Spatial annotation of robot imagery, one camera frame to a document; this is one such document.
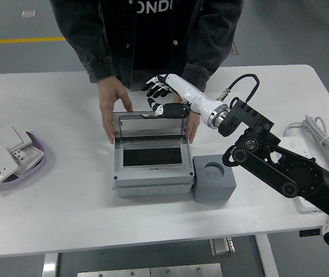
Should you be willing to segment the person's right hand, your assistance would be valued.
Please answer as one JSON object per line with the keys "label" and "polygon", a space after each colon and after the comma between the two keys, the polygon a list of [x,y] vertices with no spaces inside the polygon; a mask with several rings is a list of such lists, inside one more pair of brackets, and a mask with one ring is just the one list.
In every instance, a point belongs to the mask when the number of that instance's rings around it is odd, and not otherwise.
{"label": "person's right hand", "polygon": [[111,144],[113,144],[115,140],[115,128],[113,122],[114,105],[116,101],[120,100],[124,105],[125,110],[132,112],[132,102],[129,99],[126,88],[114,76],[99,80],[97,86],[103,129],[107,138]]}

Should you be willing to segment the person's left hand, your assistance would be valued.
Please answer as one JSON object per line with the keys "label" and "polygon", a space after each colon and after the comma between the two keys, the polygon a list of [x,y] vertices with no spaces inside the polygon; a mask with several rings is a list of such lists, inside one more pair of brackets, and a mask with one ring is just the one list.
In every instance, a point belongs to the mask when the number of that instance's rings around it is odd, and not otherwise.
{"label": "person's left hand", "polygon": [[191,111],[188,117],[188,126],[186,130],[186,138],[190,144],[193,143],[199,125],[200,115]]}

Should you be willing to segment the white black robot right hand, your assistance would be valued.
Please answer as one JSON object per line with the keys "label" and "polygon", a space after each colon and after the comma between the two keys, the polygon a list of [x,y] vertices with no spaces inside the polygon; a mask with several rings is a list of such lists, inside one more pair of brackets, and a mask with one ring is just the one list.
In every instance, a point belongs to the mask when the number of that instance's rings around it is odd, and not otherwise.
{"label": "white black robot right hand", "polygon": [[190,110],[199,114],[203,122],[210,128],[214,128],[214,119],[219,114],[220,107],[225,105],[220,100],[209,99],[201,90],[176,74],[161,74],[153,77],[143,86],[148,97],[157,98],[169,92],[176,93],[185,103],[190,104]]}

